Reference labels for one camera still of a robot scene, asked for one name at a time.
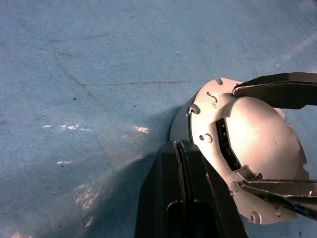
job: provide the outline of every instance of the metal plate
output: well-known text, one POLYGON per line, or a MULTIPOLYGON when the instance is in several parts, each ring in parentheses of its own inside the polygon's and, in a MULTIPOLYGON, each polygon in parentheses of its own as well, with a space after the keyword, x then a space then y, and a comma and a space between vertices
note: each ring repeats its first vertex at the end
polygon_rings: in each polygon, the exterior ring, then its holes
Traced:
MULTIPOLYGON (((231 96, 231 90, 239 83, 240 82, 231 79, 221 78, 219 80, 210 81, 197 93, 193 103, 198 107, 199 113, 191 113, 189 117, 192 140, 198 145, 203 155, 226 181, 227 185, 232 190, 232 195, 234 196, 238 210, 243 216, 249 220, 253 220, 254 223, 258 224, 270 224, 293 219, 296 217, 295 213, 283 208, 276 210, 273 205, 239 189, 239 186, 237 186, 236 182, 243 180, 243 176, 241 175, 242 173, 233 172, 220 151, 215 121, 221 117, 228 116, 226 114, 228 112, 228 107, 226 107, 226 109, 224 107, 226 105, 230 106, 230 103, 233 103, 237 100, 231 96)), ((281 124, 283 122, 286 125, 283 112, 280 109, 275 109, 274 111, 275 113, 270 111, 274 115, 274 120, 281 124)), ((233 128, 241 128, 238 125, 234 125, 234 122, 230 120, 228 120, 228 126, 230 131, 232 131, 233 128)), ((290 131, 293 131, 291 127, 288 127, 287 125, 286 127, 287 133, 291 133, 290 131)), ((177 137, 177 135, 172 133, 171 139, 175 137, 177 137)), ((232 139, 238 141, 239 138, 232 137, 232 139)), ((292 143, 295 142, 297 142, 296 136, 292 137, 292 143)), ((234 143, 233 146, 234 149, 238 148, 238 146, 234 143)), ((295 151, 300 151, 300 146, 297 146, 296 149, 295 151)), ((239 153, 237 154, 240 156, 239 159, 242 161, 242 164, 246 165, 248 162, 244 162, 242 159, 244 155, 239 153)), ((302 161, 300 161, 297 166, 302 168, 302 161)), ((259 173, 259 171, 261 170, 255 167, 253 172, 259 173)), ((290 175, 289 179, 294 177, 294 173, 291 174, 292 175, 290 175)))
POLYGON ((274 108, 259 99, 242 97, 225 109, 221 117, 236 158, 248 170, 244 174, 261 173, 263 179, 309 179, 297 137, 274 108))

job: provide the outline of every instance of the blue surface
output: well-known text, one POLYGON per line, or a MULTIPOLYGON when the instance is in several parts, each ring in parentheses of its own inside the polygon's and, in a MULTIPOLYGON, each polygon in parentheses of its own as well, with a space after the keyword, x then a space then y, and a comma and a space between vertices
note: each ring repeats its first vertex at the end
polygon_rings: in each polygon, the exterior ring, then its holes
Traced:
MULTIPOLYGON (((0 237, 131 238, 140 185, 207 81, 317 72, 313 0, 0 7, 0 237)), ((317 178, 317 110, 287 111, 317 178)), ((250 237, 315 237, 316 222, 250 237)))

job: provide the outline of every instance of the scratch mark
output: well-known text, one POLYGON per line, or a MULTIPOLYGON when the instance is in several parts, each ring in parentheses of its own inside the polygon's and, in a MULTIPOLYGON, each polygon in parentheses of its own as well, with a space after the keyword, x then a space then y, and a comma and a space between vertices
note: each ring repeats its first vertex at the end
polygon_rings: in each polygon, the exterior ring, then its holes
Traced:
POLYGON ((196 40, 197 40, 198 42, 202 42, 202 43, 207 43, 207 42, 208 42, 207 39, 206 39, 205 37, 203 37, 203 36, 201 36, 201 37, 196 37, 196 40))
POLYGON ((105 34, 102 34, 102 35, 95 35, 95 36, 87 36, 85 39, 86 40, 94 40, 94 39, 97 39, 97 38, 106 37, 108 35, 109 35, 109 33, 105 33, 105 34))
POLYGON ((161 40, 161 39, 159 39, 159 38, 153 36, 151 33, 149 34, 149 36, 150 36, 153 40, 157 40, 158 42, 164 43, 163 40, 161 40))
POLYGON ((245 57, 247 60, 262 60, 261 58, 258 57, 245 57))
POLYGON ((24 25, 23 21, 19 18, 19 22, 21 23, 22 27, 27 30, 26 26, 24 25))
POLYGON ((50 43, 54 43, 54 42, 62 42, 63 40, 60 39, 51 39, 49 40, 50 43))
POLYGON ((65 68, 61 67, 61 69, 63 70, 64 74, 65 74, 71 81, 75 82, 78 86, 82 87, 82 88, 87 92, 87 94, 88 94, 90 97, 96 99, 95 96, 93 95, 93 93, 92 93, 91 91, 89 91, 89 90, 86 88, 87 84, 84 84, 84 83, 79 82, 79 81, 78 81, 73 75, 71 75, 65 68))
POLYGON ((163 16, 165 16, 165 13, 163 12, 163 10, 157 6, 154 7, 156 10, 158 10, 163 16))
POLYGON ((134 23, 140 25, 140 26, 143 26, 143 27, 147 27, 145 24, 143 24, 142 22, 139 22, 139 21, 134 21, 134 23))
POLYGON ((31 47, 38 49, 38 50, 42 50, 42 51, 51 51, 54 53, 58 53, 58 55, 60 55, 60 56, 74 57, 73 54, 71 54, 63 49, 56 48, 56 47, 37 47, 37 46, 31 46, 31 47))
POLYGON ((155 81, 155 82, 131 82, 131 83, 105 83, 105 84, 88 84, 85 86, 121 86, 121 85, 134 85, 134 84, 179 84, 179 83, 193 83, 193 82, 209 82, 207 80, 198 80, 198 81, 155 81))
POLYGON ((256 39, 254 39, 253 41, 251 41, 249 44, 248 44, 248 46, 246 47, 246 49, 243 51, 243 52, 241 52, 242 54, 243 53, 245 53, 246 51, 248 51, 250 48, 251 48, 251 45, 253 44, 253 43, 255 43, 256 41, 258 41, 260 39, 260 37, 258 37, 258 38, 256 38, 256 39))
POLYGON ((6 124, 8 124, 8 121, 7 121, 7 120, 2 120, 2 121, 0 121, 0 125, 6 125, 6 124))
POLYGON ((217 49, 220 49, 221 44, 220 42, 215 42, 214 46, 216 46, 217 49))
POLYGON ((68 53, 63 49, 52 47, 51 50, 55 53, 58 53, 60 56, 74 57, 71 53, 68 53))

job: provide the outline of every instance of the blue floor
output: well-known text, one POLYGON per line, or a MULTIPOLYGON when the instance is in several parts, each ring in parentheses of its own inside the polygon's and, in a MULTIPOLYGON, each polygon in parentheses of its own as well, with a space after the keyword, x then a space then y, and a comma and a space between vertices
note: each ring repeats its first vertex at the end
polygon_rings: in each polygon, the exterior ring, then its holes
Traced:
MULTIPOLYGON (((200 87, 317 73, 314 0, 182 2, 0 7, 1 238, 132 238, 140 185, 200 87)), ((317 109, 286 114, 317 179, 317 109)))

